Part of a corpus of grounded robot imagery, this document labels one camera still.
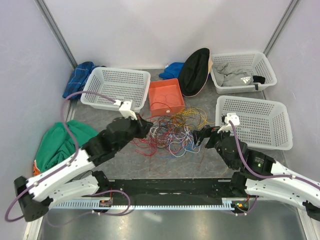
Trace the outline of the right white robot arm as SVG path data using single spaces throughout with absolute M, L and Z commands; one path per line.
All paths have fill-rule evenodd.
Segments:
M 196 146 L 204 139 L 207 149 L 215 149 L 228 168 L 234 170 L 229 191 L 235 197 L 243 194 L 264 197 L 305 210 L 320 219 L 320 183 L 290 170 L 274 158 L 240 141 L 237 135 L 218 127 L 206 126 L 193 130 Z

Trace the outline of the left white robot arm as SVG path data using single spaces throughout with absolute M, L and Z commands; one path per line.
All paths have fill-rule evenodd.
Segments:
M 111 189 L 110 181 L 102 171 L 94 171 L 80 180 L 74 178 L 114 158 L 134 138 L 146 138 L 153 125 L 140 116 L 137 119 L 118 117 L 51 169 L 31 178 L 16 178 L 16 202 L 22 218 L 32 222 L 64 201 L 82 196 L 106 196 Z

